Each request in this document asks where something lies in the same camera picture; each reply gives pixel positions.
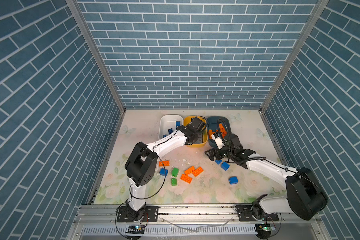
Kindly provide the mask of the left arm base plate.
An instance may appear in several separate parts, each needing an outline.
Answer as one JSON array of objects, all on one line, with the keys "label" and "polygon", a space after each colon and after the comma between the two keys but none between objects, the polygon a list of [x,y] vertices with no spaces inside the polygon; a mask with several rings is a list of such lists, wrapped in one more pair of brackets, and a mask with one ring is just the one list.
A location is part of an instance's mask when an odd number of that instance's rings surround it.
[{"label": "left arm base plate", "polygon": [[159,215],[158,206],[143,206],[140,210],[133,210],[128,204],[127,206],[119,207],[117,210],[117,223],[132,223],[132,222],[157,222]]}]

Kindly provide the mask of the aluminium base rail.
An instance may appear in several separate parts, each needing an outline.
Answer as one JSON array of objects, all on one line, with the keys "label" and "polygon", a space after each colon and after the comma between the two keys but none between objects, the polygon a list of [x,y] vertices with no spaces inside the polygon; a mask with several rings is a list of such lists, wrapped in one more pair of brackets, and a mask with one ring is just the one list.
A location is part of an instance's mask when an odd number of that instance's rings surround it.
[{"label": "aluminium base rail", "polygon": [[250,204],[147,205],[133,222],[126,207],[82,205],[69,240],[328,240],[319,216],[271,214],[257,221]]}]

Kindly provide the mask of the orange lego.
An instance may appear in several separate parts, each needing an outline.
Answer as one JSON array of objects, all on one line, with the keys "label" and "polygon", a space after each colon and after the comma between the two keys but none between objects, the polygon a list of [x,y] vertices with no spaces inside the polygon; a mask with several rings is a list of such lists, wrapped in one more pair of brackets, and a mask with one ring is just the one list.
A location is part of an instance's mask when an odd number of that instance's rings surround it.
[{"label": "orange lego", "polygon": [[209,130],[209,132],[208,132],[209,140],[212,140],[213,134],[215,134],[215,132],[213,132],[212,130]]},{"label": "orange lego", "polygon": [[188,184],[190,184],[193,180],[193,178],[191,178],[185,174],[182,174],[180,179]]},{"label": "orange lego", "polygon": [[221,133],[226,133],[227,131],[226,131],[226,129],[225,129],[225,127],[224,127],[224,125],[223,124],[219,124],[219,131],[221,132]]},{"label": "orange lego", "polygon": [[159,161],[160,167],[168,167],[170,166],[170,161]]},{"label": "orange lego", "polygon": [[198,175],[200,175],[204,170],[202,169],[202,167],[198,167],[197,169],[195,169],[192,174],[197,177]]}]

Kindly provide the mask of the orange lego bottom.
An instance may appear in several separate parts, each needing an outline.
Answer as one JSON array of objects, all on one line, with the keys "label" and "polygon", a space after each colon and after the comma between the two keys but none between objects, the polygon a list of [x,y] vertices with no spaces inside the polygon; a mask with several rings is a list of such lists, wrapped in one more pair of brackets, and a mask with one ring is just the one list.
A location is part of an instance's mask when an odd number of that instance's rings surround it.
[{"label": "orange lego bottom", "polygon": [[188,184],[190,184],[193,180],[193,178],[191,178],[185,174],[182,174],[180,179]]}]

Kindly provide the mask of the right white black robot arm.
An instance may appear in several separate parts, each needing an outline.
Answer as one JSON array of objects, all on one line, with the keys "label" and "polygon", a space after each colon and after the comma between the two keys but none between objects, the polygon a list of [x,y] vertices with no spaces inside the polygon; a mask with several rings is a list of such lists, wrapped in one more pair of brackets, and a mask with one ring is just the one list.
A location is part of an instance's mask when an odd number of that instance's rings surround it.
[{"label": "right white black robot arm", "polygon": [[282,196],[263,194],[252,203],[251,211],[258,221],[270,214],[295,214],[303,220],[311,220],[328,204],[329,198],[313,171],[284,166],[259,155],[251,149],[244,149],[239,137],[220,133],[211,136],[216,147],[205,151],[211,161],[227,159],[246,170],[257,172],[281,185],[286,190]]}]

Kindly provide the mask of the orange lego diagonal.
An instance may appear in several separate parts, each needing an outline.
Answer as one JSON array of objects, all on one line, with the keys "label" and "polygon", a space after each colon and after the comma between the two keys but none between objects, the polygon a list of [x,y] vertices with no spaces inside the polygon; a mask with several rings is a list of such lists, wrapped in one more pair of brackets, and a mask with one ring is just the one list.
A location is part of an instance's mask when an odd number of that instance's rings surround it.
[{"label": "orange lego diagonal", "polygon": [[195,167],[189,167],[188,169],[186,169],[185,170],[185,175],[190,175],[190,174],[192,174],[193,172],[194,172],[194,170],[195,170]]}]

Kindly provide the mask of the white plastic container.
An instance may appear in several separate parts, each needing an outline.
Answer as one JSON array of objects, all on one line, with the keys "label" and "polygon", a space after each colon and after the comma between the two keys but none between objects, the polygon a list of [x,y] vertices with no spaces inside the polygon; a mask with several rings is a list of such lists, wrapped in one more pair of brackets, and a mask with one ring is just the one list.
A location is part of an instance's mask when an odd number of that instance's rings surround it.
[{"label": "white plastic container", "polygon": [[180,121],[183,124],[183,118],[180,115],[165,115],[160,120],[159,126],[159,140],[167,137],[169,134],[168,129],[176,130],[176,121]]}]

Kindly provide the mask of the dark teal plastic container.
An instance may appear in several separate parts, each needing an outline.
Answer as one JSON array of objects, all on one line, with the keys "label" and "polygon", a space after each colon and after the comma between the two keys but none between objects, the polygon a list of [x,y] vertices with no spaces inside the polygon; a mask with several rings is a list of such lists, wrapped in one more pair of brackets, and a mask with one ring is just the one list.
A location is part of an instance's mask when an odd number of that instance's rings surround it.
[{"label": "dark teal plastic container", "polygon": [[[211,116],[211,117],[208,117],[207,118],[208,120],[208,123],[207,123],[207,129],[208,129],[208,132],[209,130],[212,130],[213,132],[216,133],[216,131],[219,131],[219,124],[223,124],[225,129],[226,129],[226,133],[223,133],[223,136],[225,139],[227,139],[226,135],[228,133],[231,133],[232,132],[232,129],[231,129],[231,126],[230,126],[230,122],[227,118],[225,117],[222,117],[222,116]],[[209,145],[212,147],[212,148],[216,148],[217,145],[216,145],[216,142],[212,139],[212,140],[208,140],[209,142]]]}]

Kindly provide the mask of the green lego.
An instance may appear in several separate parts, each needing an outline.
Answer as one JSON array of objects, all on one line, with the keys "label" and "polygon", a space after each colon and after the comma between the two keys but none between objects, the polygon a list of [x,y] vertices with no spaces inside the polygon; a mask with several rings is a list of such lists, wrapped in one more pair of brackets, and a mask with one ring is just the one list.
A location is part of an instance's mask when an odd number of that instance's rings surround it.
[{"label": "green lego", "polygon": [[175,178],[171,178],[171,186],[177,186],[178,185],[178,182],[177,182],[177,179]]},{"label": "green lego", "polygon": [[178,168],[173,168],[172,172],[171,172],[171,176],[173,178],[176,178],[178,176],[178,174],[179,174],[179,169]]}]

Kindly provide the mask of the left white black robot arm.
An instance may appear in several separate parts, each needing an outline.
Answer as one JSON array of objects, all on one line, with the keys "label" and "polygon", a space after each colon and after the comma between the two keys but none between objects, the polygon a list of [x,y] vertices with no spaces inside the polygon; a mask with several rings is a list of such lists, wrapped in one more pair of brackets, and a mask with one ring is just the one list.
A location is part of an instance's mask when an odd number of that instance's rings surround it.
[{"label": "left white black robot arm", "polygon": [[176,130],[156,142],[139,142],[135,145],[125,164],[130,184],[130,196],[126,200],[129,220],[138,222],[145,216],[146,200],[152,198],[146,196],[146,185],[155,174],[157,162],[177,148],[195,144],[206,129],[206,120],[193,117],[187,125],[176,127]]}]

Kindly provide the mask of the green lego bottom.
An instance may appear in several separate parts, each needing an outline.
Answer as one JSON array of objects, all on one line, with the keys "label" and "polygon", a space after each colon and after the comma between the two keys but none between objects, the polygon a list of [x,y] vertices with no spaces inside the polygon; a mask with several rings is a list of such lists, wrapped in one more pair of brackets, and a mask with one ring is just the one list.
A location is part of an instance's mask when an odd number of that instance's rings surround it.
[{"label": "green lego bottom", "polygon": [[177,179],[175,178],[171,178],[171,186],[177,186],[178,185],[178,182],[177,182]]}]

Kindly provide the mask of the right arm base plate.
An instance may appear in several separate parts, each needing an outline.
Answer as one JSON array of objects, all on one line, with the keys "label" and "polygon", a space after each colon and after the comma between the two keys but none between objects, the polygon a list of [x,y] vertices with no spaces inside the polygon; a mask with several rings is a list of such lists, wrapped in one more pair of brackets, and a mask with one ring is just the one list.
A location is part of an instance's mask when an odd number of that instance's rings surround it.
[{"label": "right arm base plate", "polygon": [[266,214],[260,207],[253,205],[235,205],[235,211],[238,214],[240,222],[251,222],[251,221],[279,221],[278,214]]}]

